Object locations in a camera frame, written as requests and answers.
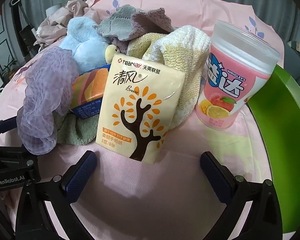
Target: blue plush toy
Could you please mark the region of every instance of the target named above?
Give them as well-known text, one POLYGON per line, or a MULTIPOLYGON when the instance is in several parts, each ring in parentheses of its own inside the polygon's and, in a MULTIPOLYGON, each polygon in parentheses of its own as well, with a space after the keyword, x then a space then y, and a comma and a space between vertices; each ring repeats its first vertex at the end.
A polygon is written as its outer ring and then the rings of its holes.
POLYGON ((76 17, 69 21, 67 36, 59 47, 72 50, 79 74, 109 64, 119 49, 96 30, 97 23, 88 17, 76 17))

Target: blue gripper pad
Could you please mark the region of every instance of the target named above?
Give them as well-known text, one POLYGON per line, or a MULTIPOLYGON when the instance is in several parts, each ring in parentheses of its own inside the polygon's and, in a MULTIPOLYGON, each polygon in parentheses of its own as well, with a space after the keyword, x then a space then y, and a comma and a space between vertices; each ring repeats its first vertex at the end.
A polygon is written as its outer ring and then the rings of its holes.
POLYGON ((200 166, 211 184, 219 201, 228 205, 231 202, 231 185, 228 183, 220 169, 223 167, 218 163, 214 156, 204 152, 200 158, 200 166))
POLYGON ((0 133, 5 133, 14 128, 17 128, 17 117, 12 117, 4 121, 0 121, 0 133))
POLYGON ((82 163, 76 169, 73 176, 65 186, 65 198, 68 203, 74 203, 78 200, 82 190, 88 182, 88 179, 97 166, 97 157, 94 152, 87 151, 85 155, 87 155, 87 157, 85 157, 84 160, 79 160, 79 162, 82 161, 82 163))

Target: wrigley's gum bottle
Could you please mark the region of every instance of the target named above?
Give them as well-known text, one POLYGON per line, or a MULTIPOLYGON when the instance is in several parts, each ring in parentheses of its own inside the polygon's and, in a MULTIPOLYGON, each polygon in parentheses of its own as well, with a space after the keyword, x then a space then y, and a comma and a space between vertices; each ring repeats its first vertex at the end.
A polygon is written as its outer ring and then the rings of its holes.
POLYGON ((230 127, 240 108, 268 81, 280 53, 255 34, 217 21, 209 53, 208 77, 195 111, 207 126, 230 127))

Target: green towel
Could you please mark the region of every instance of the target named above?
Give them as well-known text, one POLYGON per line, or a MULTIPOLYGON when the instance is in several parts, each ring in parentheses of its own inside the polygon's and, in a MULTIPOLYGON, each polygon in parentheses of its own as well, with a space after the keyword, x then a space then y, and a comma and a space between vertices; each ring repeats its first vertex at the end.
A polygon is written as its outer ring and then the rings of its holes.
POLYGON ((99 115, 80 119, 72 112, 61 116, 53 112, 54 125, 57 129, 57 143, 84 145, 97 135, 99 115))

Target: gray towel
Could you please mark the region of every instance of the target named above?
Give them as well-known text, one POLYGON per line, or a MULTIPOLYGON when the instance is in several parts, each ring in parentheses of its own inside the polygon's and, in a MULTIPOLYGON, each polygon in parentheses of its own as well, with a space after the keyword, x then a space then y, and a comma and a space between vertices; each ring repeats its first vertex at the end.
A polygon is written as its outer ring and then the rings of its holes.
POLYGON ((111 37, 120 52, 127 53, 128 42, 146 33, 169 34, 176 28, 171 26, 171 19, 165 15, 164 8, 140 11, 126 4, 105 19, 97 27, 98 33, 111 37))

